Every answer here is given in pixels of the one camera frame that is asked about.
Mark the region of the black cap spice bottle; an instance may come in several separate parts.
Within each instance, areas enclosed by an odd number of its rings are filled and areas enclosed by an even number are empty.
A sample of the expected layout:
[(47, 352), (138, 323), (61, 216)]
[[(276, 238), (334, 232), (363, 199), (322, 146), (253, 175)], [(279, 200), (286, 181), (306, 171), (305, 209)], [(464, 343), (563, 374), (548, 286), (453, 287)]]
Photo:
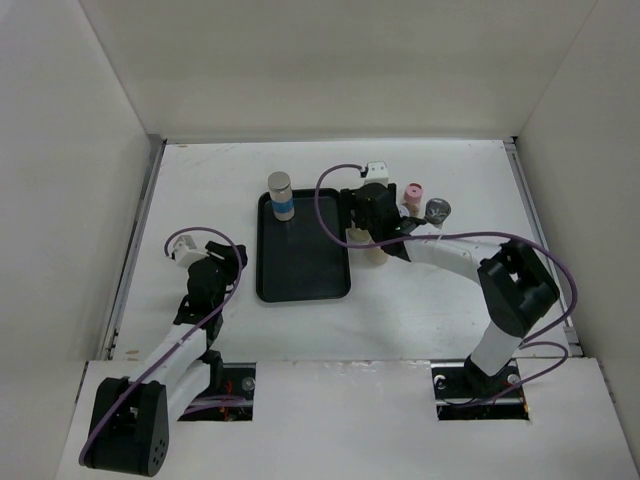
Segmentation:
[(356, 227), (354, 223), (351, 223), (351, 226), (346, 229), (346, 234), (351, 249), (366, 250), (375, 247), (370, 233), (365, 229)]

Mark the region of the pink cap spice bottle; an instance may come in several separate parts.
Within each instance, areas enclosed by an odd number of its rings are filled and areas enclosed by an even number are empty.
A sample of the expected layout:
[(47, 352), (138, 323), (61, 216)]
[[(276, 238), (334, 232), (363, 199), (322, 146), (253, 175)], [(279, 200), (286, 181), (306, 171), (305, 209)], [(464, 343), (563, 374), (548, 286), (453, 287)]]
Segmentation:
[(403, 193), (403, 205), (412, 217), (419, 217), (424, 190), (418, 183), (410, 183)]

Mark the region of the clear dome cap shaker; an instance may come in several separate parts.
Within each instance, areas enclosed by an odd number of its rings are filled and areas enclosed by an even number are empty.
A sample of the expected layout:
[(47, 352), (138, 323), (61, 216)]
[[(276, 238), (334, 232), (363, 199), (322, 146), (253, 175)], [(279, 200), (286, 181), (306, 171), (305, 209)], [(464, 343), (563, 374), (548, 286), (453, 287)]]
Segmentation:
[(441, 230), (451, 211), (451, 205), (445, 199), (431, 198), (425, 204), (424, 220), (436, 230)]

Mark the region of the blue label bead jar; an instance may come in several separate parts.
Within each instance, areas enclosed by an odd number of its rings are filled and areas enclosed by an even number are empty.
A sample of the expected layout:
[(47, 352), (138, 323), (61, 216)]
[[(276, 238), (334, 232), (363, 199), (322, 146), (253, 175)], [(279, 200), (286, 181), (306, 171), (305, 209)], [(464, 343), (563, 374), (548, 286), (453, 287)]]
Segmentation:
[(268, 177), (271, 206), (277, 220), (286, 222), (295, 214), (291, 180), (287, 173), (276, 171)]

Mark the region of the red label white lid jar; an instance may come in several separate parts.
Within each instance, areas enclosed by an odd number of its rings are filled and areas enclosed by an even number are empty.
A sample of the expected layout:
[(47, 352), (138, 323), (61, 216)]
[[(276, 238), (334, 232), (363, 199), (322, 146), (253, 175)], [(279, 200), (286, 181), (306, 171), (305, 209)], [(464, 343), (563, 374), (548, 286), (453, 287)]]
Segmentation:
[(411, 213), (406, 205), (398, 204), (397, 210), (401, 218), (409, 218), (411, 216)]

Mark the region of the yellow cap spice bottle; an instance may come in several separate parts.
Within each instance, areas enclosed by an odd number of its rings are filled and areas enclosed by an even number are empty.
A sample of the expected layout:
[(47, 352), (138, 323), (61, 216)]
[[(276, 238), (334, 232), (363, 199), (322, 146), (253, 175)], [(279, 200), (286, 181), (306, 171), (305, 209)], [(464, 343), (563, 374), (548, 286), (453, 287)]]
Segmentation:
[(384, 265), (389, 259), (388, 254), (384, 252), (381, 247), (374, 247), (373, 244), (373, 241), (367, 244), (368, 248), (364, 253), (365, 258), (373, 265)]

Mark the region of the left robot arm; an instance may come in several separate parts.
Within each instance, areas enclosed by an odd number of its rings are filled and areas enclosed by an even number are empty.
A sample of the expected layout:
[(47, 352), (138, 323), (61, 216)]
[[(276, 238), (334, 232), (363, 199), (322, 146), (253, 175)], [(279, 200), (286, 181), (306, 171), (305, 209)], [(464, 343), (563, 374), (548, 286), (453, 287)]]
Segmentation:
[(223, 361), (212, 345), (248, 263), (246, 248), (226, 239), (199, 249), (183, 230), (164, 252), (186, 269), (187, 293), (168, 334), (142, 365), (99, 384), (78, 459), (83, 467), (155, 476), (166, 460), (173, 424), (198, 395), (210, 399), (223, 390)]

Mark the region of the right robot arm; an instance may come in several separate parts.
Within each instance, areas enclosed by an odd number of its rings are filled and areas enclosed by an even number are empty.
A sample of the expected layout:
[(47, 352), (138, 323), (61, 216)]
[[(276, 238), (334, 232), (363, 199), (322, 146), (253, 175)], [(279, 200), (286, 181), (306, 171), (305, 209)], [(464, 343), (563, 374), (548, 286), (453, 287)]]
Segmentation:
[(341, 200), (355, 227), (392, 256), (439, 267), (482, 290), (490, 323), (464, 363), (464, 384), (476, 398), (497, 392), (500, 375), (522, 340), (559, 299), (559, 289), (529, 243), (510, 239), (489, 244), (446, 240), (439, 228), (451, 212), (443, 199), (427, 202), (422, 218), (404, 216), (395, 189), (370, 183), (343, 189)]

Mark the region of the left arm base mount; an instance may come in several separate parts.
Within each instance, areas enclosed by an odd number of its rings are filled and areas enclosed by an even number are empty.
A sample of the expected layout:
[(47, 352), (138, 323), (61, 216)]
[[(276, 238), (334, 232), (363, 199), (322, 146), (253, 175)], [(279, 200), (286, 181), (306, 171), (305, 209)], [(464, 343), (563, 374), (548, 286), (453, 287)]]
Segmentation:
[(253, 419), (255, 363), (225, 363), (211, 385), (191, 401), (182, 422), (246, 422)]

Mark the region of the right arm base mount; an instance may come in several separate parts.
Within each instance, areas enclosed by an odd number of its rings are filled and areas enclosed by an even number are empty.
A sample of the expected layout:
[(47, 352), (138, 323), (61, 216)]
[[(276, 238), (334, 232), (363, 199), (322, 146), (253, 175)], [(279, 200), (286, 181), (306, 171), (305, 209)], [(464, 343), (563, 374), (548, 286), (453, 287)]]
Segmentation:
[(520, 380), (515, 361), (487, 385), (473, 386), (462, 362), (432, 363), (431, 375), (440, 421), (529, 420), (522, 387), (496, 398)]

